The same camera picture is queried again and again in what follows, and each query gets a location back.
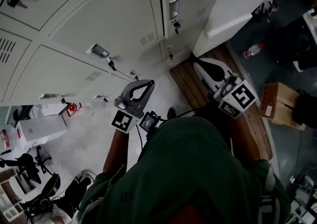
cardboard box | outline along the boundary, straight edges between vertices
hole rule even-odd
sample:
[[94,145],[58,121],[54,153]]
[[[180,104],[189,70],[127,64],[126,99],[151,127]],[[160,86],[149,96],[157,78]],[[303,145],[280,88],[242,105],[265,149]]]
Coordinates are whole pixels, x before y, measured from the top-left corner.
[[298,97],[299,93],[280,82],[265,84],[259,115],[277,124],[305,130],[304,124],[299,125],[293,121],[293,111],[285,106],[294,107]]

white box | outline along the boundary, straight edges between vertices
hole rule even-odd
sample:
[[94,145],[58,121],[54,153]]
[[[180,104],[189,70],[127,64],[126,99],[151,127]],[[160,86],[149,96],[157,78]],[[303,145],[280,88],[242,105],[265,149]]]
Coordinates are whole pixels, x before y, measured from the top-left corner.
[[16,129],[19,135],[18,144],[23,150],[59,138],[67,131],[61,115],[21,120]]

paper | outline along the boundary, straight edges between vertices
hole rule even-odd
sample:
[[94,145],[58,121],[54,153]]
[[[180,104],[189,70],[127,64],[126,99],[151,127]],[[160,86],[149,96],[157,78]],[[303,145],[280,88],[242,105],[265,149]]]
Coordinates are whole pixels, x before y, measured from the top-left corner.
[[265,115],[266,116],[271,116],[271,112],[272,112],[272,106],[267,106],[266,111],[265,111]]

locker handle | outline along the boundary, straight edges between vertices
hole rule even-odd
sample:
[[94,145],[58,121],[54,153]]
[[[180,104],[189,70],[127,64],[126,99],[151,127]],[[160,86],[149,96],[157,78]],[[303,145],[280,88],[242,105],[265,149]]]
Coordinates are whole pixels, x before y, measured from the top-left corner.
[[179,0],[171,0],[169,2],[169,20],[174,20],[178,16]]

black bag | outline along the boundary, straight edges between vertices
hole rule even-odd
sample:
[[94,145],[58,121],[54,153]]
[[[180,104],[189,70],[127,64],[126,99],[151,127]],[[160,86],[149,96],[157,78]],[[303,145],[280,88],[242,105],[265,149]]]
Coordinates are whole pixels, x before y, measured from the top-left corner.
[[303,90],[297,90],[300,94],[292,118],[298,124],[305,124],[311,128],[317,128],[317,97],[313,97]]

